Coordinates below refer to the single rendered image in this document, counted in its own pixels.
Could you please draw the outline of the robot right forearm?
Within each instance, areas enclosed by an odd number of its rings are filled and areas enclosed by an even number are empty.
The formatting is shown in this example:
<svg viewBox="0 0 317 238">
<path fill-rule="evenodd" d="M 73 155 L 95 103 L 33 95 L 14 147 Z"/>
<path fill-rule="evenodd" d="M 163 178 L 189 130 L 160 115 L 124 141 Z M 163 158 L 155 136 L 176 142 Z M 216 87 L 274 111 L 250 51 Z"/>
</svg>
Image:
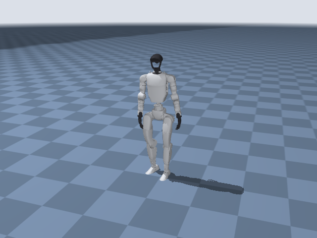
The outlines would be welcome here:
<svg viewBox="0 0 317 238">
<path fill-rule="evenodd" d="M 144 100 L 138 99 L 138 115 L 139 115 L 139 112 L 142 112 L 142 115 L 143 115 L 143 109 L 144 109 Z"/>
</svg>

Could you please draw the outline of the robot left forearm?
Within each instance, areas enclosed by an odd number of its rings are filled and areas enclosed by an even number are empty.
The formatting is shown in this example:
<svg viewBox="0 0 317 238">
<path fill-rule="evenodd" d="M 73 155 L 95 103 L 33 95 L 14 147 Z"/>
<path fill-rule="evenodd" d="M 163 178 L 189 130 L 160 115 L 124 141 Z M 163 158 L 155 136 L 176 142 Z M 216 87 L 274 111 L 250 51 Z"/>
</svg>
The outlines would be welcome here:
<svg viewBox="0 0 317 238">
<path fill-rule="evenodd" d="M 178 96 L 178 94 L 177 94 L 177 96 Z M 178 96 L 178 100 L 174 100 L 174 101 L 173 101 L 173 104 L 174 104 L 175 115 L 176 115 L 177 113 L 180 113 L 180 116 L 181 116 L 180 104 L 179 104 L 179 103 L 180 103 L 180 102 L 179 102 L 179 96 Z"/>
</svg>

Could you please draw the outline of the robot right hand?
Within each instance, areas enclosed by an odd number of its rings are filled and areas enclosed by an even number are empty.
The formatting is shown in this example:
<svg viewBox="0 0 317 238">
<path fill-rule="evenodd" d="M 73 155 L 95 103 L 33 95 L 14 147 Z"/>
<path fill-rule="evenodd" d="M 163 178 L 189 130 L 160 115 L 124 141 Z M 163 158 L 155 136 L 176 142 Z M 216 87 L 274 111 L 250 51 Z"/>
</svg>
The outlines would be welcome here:
<svg viewBox="0 0 317 238">
<path fill-rule="evenodd" d="M 142 129 L 143 129 L 142 119 L 141 119 L 142 117 L 143 117 L 142 112 L 139 112 L 139 115 L 138 115 L 138 122 L 139 122 L 139 124 L 140 124 L 140 128 L 142 128 Z"/>
</svg>

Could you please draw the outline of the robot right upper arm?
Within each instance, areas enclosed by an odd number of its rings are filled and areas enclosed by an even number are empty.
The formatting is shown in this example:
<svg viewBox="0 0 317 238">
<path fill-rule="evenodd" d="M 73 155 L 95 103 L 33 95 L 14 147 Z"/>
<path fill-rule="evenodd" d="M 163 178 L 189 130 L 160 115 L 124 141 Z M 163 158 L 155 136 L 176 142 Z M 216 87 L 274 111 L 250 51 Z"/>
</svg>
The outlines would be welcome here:
<svg viewBox="0 0 317 238">
<path fill-rule="evenodd" d="M 138 99 L 144 100 L 146 98 L 146 77 L 147 74 L 140 76 L 140 93 L 138 94 Z"/>
</svg>

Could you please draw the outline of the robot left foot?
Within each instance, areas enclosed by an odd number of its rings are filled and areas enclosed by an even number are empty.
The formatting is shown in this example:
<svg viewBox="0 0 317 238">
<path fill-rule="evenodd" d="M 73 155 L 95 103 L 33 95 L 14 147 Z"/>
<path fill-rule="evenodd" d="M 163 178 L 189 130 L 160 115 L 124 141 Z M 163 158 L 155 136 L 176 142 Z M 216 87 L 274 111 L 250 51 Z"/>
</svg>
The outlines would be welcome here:
<svg viewBox="0 0 317 238">
<path fill-rule="evenodd" d="M 159 180 L 164 181 L 168 178 L 169 175 L 170 175 L 170 170 L 168 170 L 168 173 L 166 173 L 165 171 L 165 173 L 162 174 Z"/>
</svg>

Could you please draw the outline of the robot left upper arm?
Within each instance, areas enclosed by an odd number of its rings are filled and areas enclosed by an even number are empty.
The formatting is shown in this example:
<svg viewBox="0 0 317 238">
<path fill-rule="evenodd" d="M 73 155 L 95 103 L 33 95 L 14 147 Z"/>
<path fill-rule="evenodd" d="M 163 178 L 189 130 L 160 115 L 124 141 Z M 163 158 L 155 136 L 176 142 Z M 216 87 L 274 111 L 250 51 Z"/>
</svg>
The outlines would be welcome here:
<svg viewBox="0 0 317 238">
<path fill-rule="evenodd" d="M 174 75 L 172 74 L 167 74 L 166 75 L 166 79 L 167 81 L 170 83 L 170 90 L 171 90 L 171 99 L 174 100 L 178 100 L 178 96 L 177 96 L 177 87 L 176 87 L 176 78 Z"/>
</svg>

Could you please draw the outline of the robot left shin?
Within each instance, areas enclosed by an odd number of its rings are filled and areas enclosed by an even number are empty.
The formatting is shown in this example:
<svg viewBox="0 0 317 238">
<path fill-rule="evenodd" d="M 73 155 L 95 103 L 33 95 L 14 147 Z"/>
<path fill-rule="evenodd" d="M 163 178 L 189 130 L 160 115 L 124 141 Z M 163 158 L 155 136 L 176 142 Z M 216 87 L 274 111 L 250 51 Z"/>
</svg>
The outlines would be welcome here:
<svg viewBox="0 0 317 238">
<path fill-rule="evenodd" d="M 170 143 L 169 149 L 165 147 L 163 150 L 164 173 L 165 171 L 166 173 L 168 173 L 171 155 L 172 155 L 172 143 Z"/>
</svg>

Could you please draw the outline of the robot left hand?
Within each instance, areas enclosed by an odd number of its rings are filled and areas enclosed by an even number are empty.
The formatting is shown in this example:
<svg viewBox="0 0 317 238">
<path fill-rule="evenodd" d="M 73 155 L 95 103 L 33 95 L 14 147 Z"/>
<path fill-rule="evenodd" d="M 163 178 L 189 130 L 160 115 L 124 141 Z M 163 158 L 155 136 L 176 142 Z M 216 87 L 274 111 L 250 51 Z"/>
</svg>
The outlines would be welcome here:
<svg viewBox="0 0 317 238">
<path fill-rule="evenodd" d="M 176 127 L 176 130 L 178 130 L 178 129 L 180 128 L 181 117 L 182 117 L 182 115 L 180 116 L 180 113 L 177 113 L 177 114 L 176 114 L 176 118 L 178 118 L 178 125 L 177 125 L 177 127 Z"/>
</svg>

